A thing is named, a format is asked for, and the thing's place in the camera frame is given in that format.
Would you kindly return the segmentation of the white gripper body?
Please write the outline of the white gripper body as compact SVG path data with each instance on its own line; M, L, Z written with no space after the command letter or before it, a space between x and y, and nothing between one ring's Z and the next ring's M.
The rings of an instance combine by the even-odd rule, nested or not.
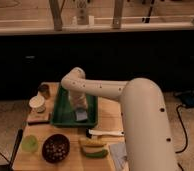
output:
M74 109L77 109L77 108L87 109L88 108L86 95L81 92L70 91L69 92L69 102L70 102L70 105Z

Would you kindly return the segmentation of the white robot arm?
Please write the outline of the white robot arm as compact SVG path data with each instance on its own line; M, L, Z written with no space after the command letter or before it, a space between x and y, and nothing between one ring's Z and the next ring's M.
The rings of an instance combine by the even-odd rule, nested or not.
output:
M178 171L163 93L150 79L90 80L73 68L61 79L64 89L120 104L129 171Z

